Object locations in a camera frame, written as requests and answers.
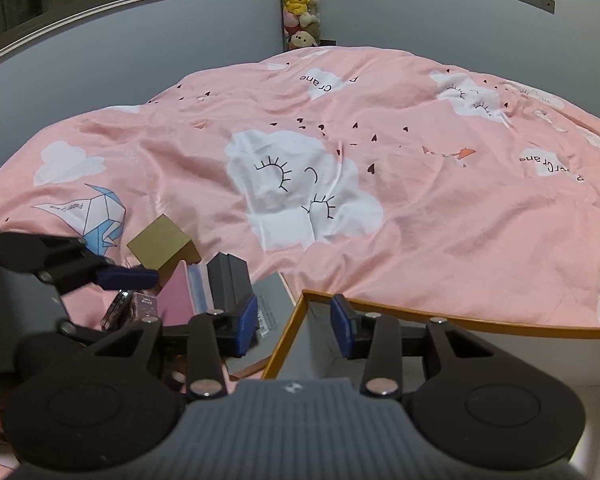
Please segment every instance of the bed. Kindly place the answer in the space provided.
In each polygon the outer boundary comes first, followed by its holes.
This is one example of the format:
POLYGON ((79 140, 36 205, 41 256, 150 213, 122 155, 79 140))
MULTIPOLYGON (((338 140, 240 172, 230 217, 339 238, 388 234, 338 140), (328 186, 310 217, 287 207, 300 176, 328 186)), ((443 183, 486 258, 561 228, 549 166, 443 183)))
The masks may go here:
MULTIPOLYGON (((297 296, 600 327, 600 119, 407 52, 194 73, 53 124, 0 169, 0 231, 80 235, 131 265, 126 244, 161 214, 205 261, 281 271, 297 296)), ((111 296, 64 301, 97 327, 111 296)))

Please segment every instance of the gold box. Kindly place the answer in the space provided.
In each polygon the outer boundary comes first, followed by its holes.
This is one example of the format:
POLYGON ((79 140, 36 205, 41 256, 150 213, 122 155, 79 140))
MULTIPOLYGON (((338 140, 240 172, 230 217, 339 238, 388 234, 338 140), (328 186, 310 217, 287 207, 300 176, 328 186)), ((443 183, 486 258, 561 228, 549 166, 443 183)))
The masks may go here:
POLYGON ((160 274, 160 285, 169 281, 178 262, 200 263, 193 240, 167 215, 160 215, 126 245, 146 269, 160 274))

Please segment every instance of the white box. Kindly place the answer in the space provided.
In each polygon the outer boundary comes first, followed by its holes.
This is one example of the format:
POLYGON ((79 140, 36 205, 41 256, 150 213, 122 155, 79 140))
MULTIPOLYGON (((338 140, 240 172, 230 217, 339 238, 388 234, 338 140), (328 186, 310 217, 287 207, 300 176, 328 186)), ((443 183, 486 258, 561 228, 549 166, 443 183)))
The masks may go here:
MULTIPOLYGON (((340 354, 331 330, 329 300, 327 294, 303 293, 262 375, 264 379, 349 377, 356 388, 360 386, 365 361, 348 361, 340 354)), ((349 301, 359 312, 381 312, 400 318, 405 325, 417 325, 434 315, 349 301)), ((600 328, 524 326, 447 318, 561 380, 578 394, 587 421, 571 463, 586 478, 600 480, 600 328)), ((416 389, 424 382, 421 359, 405 357, 402 364, 404 389, 416 389)))

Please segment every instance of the gray wall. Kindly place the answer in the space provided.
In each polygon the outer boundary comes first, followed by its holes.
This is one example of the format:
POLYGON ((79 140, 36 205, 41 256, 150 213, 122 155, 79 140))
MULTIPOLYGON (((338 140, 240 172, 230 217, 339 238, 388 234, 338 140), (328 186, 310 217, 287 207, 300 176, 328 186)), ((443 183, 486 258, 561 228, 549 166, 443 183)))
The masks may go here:
POLYGON ((0 62, 0 163, 44 126, 281 50, 280 0, 160 0, 65 28, 0 62))
POLYGON ((322 37, 408 50, 561 95, 600 117, 600 0, 322 0, 322 37))

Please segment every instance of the blue gripper pad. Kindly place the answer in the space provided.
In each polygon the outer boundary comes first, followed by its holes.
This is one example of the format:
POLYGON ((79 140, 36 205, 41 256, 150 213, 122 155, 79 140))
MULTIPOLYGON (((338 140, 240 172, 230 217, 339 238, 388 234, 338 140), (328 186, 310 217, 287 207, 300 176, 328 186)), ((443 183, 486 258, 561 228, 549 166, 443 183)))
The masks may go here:
POLYGON ((331 298, 330 311, 331 328, 336 336, 336 341, 338 342, 342 356, 349 359, 351 357, 351 350, 353 348, 351 325, 349 319, 347 319, 347 316, 340 306, 337 297, 331 298))
POLYGON ((154 288, 158 279, 157 270, 110 266, 99 270, 93 283, 103 290, 145 290, 154 288))
POLYGON ((246 306, 238 318, 238 333, 235 338, 238 357, 247 353, 258 324, 258 298, 251 294, 245 301, 246 306))

